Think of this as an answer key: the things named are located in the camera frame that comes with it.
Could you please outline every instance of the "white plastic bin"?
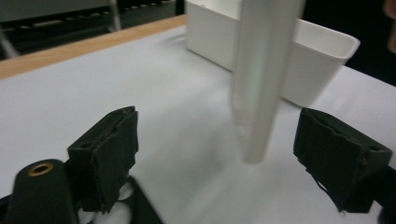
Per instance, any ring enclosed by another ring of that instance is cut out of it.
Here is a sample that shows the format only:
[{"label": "white plastic bin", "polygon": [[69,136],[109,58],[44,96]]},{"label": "white plastic bin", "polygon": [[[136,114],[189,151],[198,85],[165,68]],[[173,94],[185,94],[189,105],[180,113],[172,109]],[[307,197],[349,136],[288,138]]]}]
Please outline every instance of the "white plastic bin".
[{"label": "white plastic bin", "polygon": [[[241,4],[241,0],[187,0],[187,48],[233,71]],[[360,41],[302,20],[295,32],[281,97],[309,107]]]},{"label": "white plastic bin", "polygon": [[241,0],[187,0],[187,48],[229,70]]},{"label": "white plastic bin", "polygon": [[298,20],[282,97],[312,105],[359,44],[353,36]]}]

